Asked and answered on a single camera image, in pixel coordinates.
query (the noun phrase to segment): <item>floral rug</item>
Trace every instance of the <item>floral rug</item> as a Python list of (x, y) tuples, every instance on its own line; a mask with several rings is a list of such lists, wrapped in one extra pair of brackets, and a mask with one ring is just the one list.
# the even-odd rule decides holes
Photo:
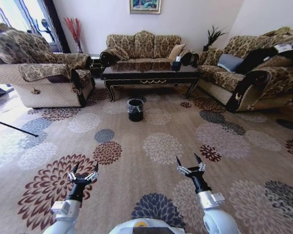
[[(176, 170), (176, 156), (196, 166), (193, 153), (241, 233), (293, 234), (293, 116), (233, 114), (199, 89), (189, 100), (185, 92), (118, 89), (109, 102), (106, 90), (95, 89), (84, 108), (17, 106), (0, 114), (39, 135), (0, 128), (0, 234), (40, 234), (51, 225), (50, 208), (71, 190), (67, 174), (77, 162), (79, 173), (99, 162), (100, 174), (84, 191), (79, 233), (106, 234), (140, 217), (206, 233), (194, 185)], [(126, 103), (137, 96), (144, 120), (131, 122)]]

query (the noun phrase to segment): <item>coffee table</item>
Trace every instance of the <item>coffee table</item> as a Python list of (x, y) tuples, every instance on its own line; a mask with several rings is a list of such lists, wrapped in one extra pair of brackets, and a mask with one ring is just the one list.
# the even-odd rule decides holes
[(112, 102), (113, 86), (190, 84), (186, 93), (186, 98), (189, 98), (199, 83), (199, 73), (195, 67), (181, 66), (179, 71), (172, 71), (170, 63), (159, 65), (151, 62), (116, 63), (103, 71), (102, 78)]

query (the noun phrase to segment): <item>black trash bin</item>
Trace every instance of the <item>black trash bin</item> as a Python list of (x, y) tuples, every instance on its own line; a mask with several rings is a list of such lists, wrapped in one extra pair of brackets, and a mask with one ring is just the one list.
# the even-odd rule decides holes
[(140, 99), (130, 99), (127, 102), (129, 119), (139, 122), (143, 119), (143, 101)]

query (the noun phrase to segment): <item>framed painting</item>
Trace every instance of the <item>framed painting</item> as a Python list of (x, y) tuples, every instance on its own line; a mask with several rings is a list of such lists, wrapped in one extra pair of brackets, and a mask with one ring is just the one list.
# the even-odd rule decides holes
[(131, 14), (160, 14), (162, 0), (129, 0)]

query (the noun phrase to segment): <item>white wall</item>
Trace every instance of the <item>white wall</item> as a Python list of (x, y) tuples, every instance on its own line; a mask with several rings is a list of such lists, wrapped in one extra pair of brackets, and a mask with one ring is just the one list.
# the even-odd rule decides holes
[(228, 39), (258, 36), (283, 26), (293, 29), (293, 0), (244, 0)]
[[(141, 30), (154, 34), (176, 34), (186, 48), (202, 50), (207, 30), (227, 27), (229, 32), (243, 0), (162, 0), (160, 15), (129, 14), (129, 0), (53, 0), (69, 47), (76, 52), (74, 40), (63, 23), (64, 17), (82, 22), (81, 43), (85, 53), (99, 54), (106, 48), (108, 34), (134, 35)], [(224, 46), (227, 36), (215, 46)]]

